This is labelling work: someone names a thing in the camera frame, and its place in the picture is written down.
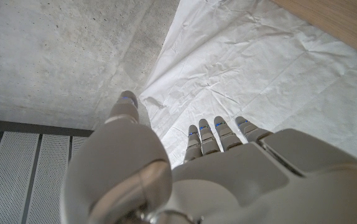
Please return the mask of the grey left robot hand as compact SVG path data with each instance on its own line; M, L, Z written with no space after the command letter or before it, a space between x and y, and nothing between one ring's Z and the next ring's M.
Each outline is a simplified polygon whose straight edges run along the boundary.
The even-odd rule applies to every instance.
M170 165L131 91L71 159L62 223L357 223L357 159L295 129L272 133L239 116L188 129Z

